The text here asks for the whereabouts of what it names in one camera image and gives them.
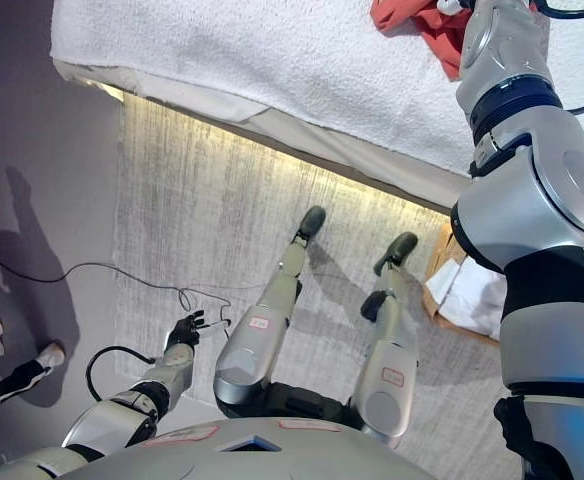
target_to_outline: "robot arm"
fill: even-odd
[[[165,353],[132,388],[102,400],[72,426],[62,446],[96,458],[151,438],[156,425],[192,384],[198,311],[177,322]]]
[[[476,145],[452,228],[504,273],[495,408],[529,478],[584,479],[584,132],[562,109],[522,0],[477,0],[457,100]]]

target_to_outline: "gray carpet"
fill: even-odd
[[[492,416],[505,393],[498,350],[428,323],[420,305],[442,215],[349,181],[145,100],[125,99],[115,261],[143,278],[196,285],[232,302],[238,321],[260,293],[308,207],[325,226],[308,252],[304,288],[273,378],[344,401],[372,326],[358,309],[372,265],[405,230],[420,243],[406,264],[407,311],[419,325],[413,416],[398,451],[442,479],[518,478]],[[210,321],[221,302],[201,295]],[[117,342],[158,354],[183,311],[173,293],[119,279]],[[213,403],[221,331],[202,339],[188,392]],[[141,367],[118,357],[117,369]]]

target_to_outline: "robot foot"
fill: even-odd
[[[412,232],[403,232],[396,237],[380,260],[374,265],[376,276],[381,276],[381,270],[383,270],[385,262],[391,262],[393,265],[400,267],[410,252],[414,250],[418,241],[417,236]]]
[[[317,205],[310,208],[301,223],[299,224],[299,229],[296,232],[294,238],[301,237],[306,242],[309,242],[323,226],[325,221],[325,210],[323,207]]]

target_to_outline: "red label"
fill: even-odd
[[[266,328],[268,328],[269,324],[270,321],[267,318],[261,317],[252,317],[250,319],[250,323],[248,323],[248,325],[251,326],[252,328],[260,328],[261,330],[265,330]]]
[[[152,438],[151,440],[144,442],[143,446],[151,447],[157,445],[175,445],[184,442],[199,442],[210,438],[219,431],[219,428],[218,425],[185,428],[183,430],[177,430],[176,432],[166,433],[160,437]]]
[[[381,370],[381,379],[397,387],[403,386],[403,374],[388,367],[383,367]]]

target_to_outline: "white bedsheet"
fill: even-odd
[[[472,141],[454,98],[457,84],[411,25],[385,37],[368,10],[365,0],[56,0],[52,56],[59,65],[117,69],[120,86],[141,96],[248,128],[249,118],[273,107],[451,172],[448,181],[460,185]],[[552,21],[549,30],[557,92],[567,107],[582,105],[584,20]],[[403,166],[371,169],[400,188],[409,183]],[[451,204],[447,193],[436,198],[421,188],[407,190]]]

